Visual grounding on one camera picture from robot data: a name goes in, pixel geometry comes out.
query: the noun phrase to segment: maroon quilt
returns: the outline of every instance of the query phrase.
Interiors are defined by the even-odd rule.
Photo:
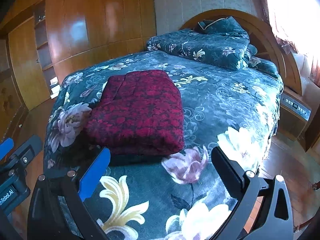
[[[114,155],[177,153],[184,146],[180,92],[162,70],[111,76],[84,131]]]

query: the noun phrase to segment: bed sheet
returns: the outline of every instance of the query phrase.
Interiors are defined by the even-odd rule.
[[[121,156],[116,162],[112,157],[114,166],[106,169],[84,203],[110,239],[206,239],[236,204],[212,165],[211,150],[220,146],[244,170],[257,170],[276,132],[281,78],[250,68],[228,70],[159,50],[80,70],[64,80],[53,107],[44,145],[44,173],[65,175],[101,150],[81,132],[70,146],[61,146],[68,138],[57,131],[58,121],[61,126],[79,119],[81,128],[108,77],[149,69],[166,71],[180,90],[184,150],[162,160]],[[62,197],[60,203],[72,232],[79,235]]]

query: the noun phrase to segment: metal bolt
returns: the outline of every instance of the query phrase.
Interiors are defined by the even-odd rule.
[[[246,171],[245,173],[249,178],[253,178],[254,177],[254,172],[253,171]]]
[[[281,175],[276,175],[276,180],[282,182],[284,181],[284,178]]]
[[[76,172],[75,172],[75,171],[73,171],[73,170],[68,171],[68,173],[67,173],[68,177],[74,177],[74,176],[75,176],[75,174],[76,174]]]
[[[45,175],[44,175],[44,174],[40,175],[40,176],[38,177],[38,179],[39,179],[39,181],[43,181],[43,180],[45,179]]]

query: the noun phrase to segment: control panel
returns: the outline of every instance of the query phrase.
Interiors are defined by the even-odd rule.
[[[305,107],[303,104],[289,96],[288,94],[282,93],[280,104],[285,105],[287,108],[291,109],[306,121],[309,120],[311,110]]]

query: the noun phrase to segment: blue gripper pad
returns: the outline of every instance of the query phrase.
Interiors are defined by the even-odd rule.
[[[92,196],[109,163],[110,151],[104,148],[80,179],[78,193],[82,202]]]
[[[2,144],[0,144],[0,160],[4,158],[8,152],[13,148],[13,140],[11,138],[7,138]]]

